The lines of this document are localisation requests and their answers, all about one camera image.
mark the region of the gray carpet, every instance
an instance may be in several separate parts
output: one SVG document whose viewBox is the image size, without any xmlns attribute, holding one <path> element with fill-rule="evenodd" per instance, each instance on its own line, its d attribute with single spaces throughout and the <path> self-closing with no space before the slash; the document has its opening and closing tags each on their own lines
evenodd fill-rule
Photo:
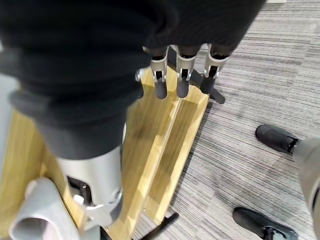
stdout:
<svg viewBox="0 0 320 240">
<path fill-rule="evenodd" d="M 254 133 L 268 123 L 301 138 L 320 136 L 319 75 L 320 0 L 267 4 L 217 80 L 226 102 L 206 109 L 171 203 L 180 218 L 157 239 L 260 239 L 234 223 L 237 206 L 315 239 L 297 165 Z M 134 237 L 152 226 L 142 216 Z"/>
</svg>

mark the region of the prosthetic arm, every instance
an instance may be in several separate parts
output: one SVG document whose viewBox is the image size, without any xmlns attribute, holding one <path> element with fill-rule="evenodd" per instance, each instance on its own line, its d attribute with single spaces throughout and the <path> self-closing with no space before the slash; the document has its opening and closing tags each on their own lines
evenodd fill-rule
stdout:
<svg viewBox="0 0 320 240">
<path fill-rule="evenodd" d="M 209 93 L 264 2 L 0 0 L 0 72 L 20 82 L 10 101 L 34 120 L 73 199 L 97 224 L 119 217 L 126 194 L 122 142 L 127 108 L 141 97 L 137 70 L 150 65 L 165 98 L 167 46 L 176 45 L 183 98 L 209 44 L 200 86 Z"/>
</svg>

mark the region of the wooden board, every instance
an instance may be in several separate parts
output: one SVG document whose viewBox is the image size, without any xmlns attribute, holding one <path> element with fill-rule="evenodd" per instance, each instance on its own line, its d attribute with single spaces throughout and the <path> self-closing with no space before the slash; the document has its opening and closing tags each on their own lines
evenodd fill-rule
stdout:
<svg viewBox="0 0 320 240">
<path fill-rule="evenodd" d="M 25 189 L 39 176 L 44 142 L 34 123 L 13 111 L 0 180 L 0 235 L 9 226 L 25 199 Z"/>
<path fill-rule="evenodd" d="M 188 96 L 182 100 L 145 203 L 145 213 L 156 224 L 165 217 L 208 100 L 209 95 L 195 86 L 190 86 Z"/>
<path fill-rule="evenodd" d="M 170 68 L 165 99 L 156 98 L 150 70 L 142 83 L 144 97 L 130 107 L 126 122 L 122 211 L 119 219 L 105 228 L 112 240 L 131 239 L 181 103 L 176 94 L 177 74 Z"/>
</svg>

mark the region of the wooden rack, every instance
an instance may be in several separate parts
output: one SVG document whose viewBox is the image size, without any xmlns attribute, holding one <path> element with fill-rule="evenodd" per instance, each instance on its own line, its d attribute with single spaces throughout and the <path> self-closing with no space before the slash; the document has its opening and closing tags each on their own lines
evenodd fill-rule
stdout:
<svg viewBox="0 0 320 240">
<path fill-rule="evenodd" d="M 167 97 L 155 97 L 150 71 L 142 78 L 144 96 L 128 111 L 123 146 L 123 207 L 119 219 L 104 228 L 113 240 L 130 240 L 144 212 L 160 225 L 171 202 L 207 107 L 209 95 L 190 86 L 186 98 L 177 97 L 177 74 L 168 68 Z M 30 119 L 14 112 L 9 130 L 0 182 L 0 235 L 8 228 L 21 203 L 28 182 L 38 176 L 56 184 L 80 231 L 87 221 L 72 200 L 56 159 Z"/>
</svg>

